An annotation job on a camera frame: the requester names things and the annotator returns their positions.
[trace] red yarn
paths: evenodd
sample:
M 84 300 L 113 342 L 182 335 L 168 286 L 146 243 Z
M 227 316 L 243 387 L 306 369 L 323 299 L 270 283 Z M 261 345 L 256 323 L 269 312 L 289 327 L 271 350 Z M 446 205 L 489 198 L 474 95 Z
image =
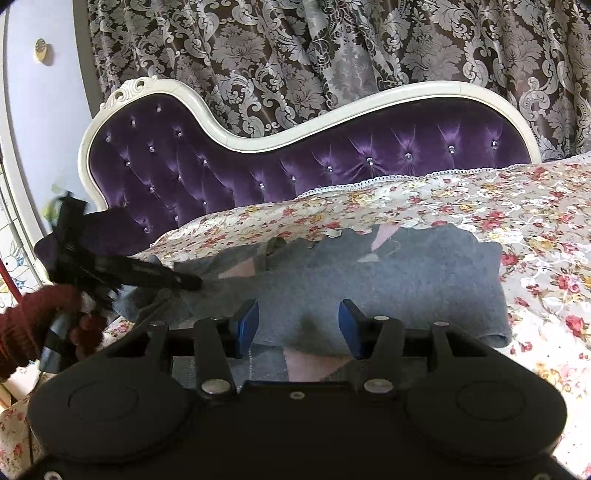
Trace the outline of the red yarn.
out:
M 39 358 L 47 330 L 61 310 L 80 310 L 76 287 L 45 286 L 0 315 L 0 378 L 8 378 L 17 367 Z

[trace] gray blanket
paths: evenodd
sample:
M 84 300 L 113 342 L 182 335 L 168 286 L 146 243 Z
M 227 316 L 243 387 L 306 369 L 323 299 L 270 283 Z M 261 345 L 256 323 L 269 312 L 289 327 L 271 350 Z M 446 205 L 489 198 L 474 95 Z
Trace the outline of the gray blanket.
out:
M 233 361 L 232 370 L 238 383 L 253 375 L 287 380 L 286 349 L 348 354 L 337 322 L 346 298 L 368 316 L 389 315 L 412 328 L 447 320 L 488 345 L 506 346 L 511 330 L 498 280 L 501 254 L 499 244 L 480 243 L 452 225 L 376 226 L 368 235 L 343 230 L 320 242 L 274 239 L 177 264 L 176 270 L 204 278 L 200 292 L 135 289 L 117 307 L 130 320 L 158 317 L 188 327 L 199 318 L 230 316 L 255 298 L 261 315 L 254 355 Z

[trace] damask curtain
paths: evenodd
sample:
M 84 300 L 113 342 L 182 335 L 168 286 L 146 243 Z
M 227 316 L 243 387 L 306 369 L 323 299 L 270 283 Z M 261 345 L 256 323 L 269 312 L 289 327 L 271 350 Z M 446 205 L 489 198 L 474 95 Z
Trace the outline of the damask curtain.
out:
M 577 0 L 88 0 L 105 97 L 195 89 L 244 137 L 380 90 L 462 80 L 508 99 L 543 158 L 591 150 L 591 9 Z

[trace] black mount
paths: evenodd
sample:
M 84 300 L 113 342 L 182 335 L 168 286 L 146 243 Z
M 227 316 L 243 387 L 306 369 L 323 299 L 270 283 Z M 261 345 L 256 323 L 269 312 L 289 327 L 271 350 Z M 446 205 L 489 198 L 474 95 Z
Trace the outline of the black mount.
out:
M 86 202 L 75 199 L 68 192 L 59 198 L 60 214 L 53 226 L 56 238 L 55 259 L 45 265 L 54 283 L 75 285 L 86 292 L 97 305 L 97 310 L 112 309 L 113 298 L 123 285 L 173 290 L 197 291 L 202 279 L 196 275 L 175 272 L 123 255 L 95 255 L 80 244 Z M 61 313 L 51 324 L 40 356 L 39 370 L 56 374 L 77 362 L 76 347 L 69 334 L 78 325 L 81 314 Z
M 191 329 L 141 324 L 42 385 L 29 417 L 48 455 L 23 478 L 574 478 L 550 456 L 566 422 L 560 393 L 447 322 L 404 329 L 344 301 L 358 385 L 238 391 L 226 357 L 248 350 L 256 322 L 251 303 Z M 196 390 L 170 377 L 174 356 L 194 357 Z M 407 356 L 426 358 L 428 374 L 404 388 Z

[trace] purple tufted headboard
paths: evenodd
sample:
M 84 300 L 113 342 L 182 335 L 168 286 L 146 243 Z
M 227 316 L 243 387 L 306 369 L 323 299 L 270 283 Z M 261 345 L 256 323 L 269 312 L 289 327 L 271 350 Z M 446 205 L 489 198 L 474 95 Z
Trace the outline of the purple tufted headboard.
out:
M 151 87 L 148 82 L 179 84 L 140 82 L 144 88 Z M 350 104 L 281 134 L 244 139 L 221 129 L 203 110 L 202 100 L 192 103 L 178 94 L 178 86 L 166 93 L 153 90 L 136 100 L 125 98 L 133 97 L 125 88 L 119 98 L 114 92 L 109 102 L 126 104 L 113 109 L 108 102 L 107 109 L 114 111 L 89 128 L 82 144 L 83 183 L 99 208 L 108 207 L 86 218 L 85 243 L 97 253 L 134 254 L 207 213 L 290 200 L 318 187 L 538 161 L 527 124 L 524 129 L 520 116 L 510 118 L 513 107 L 501 97 L 504 115 L 473 98 L 419 95 L 419 100 L 411 96 L 376 109 L 372 96 L 360 100 L 367 113 Z M 192 90 L 188 95 L 196 96 Z M 388 105 L 383 98 L 390 93 L 376 95 Z M 350 112 L 336 118 L 347 108 Z M 336 120 L 327 119 L 330 115 Z M 315 122 L 324 130 L 314 132 Z

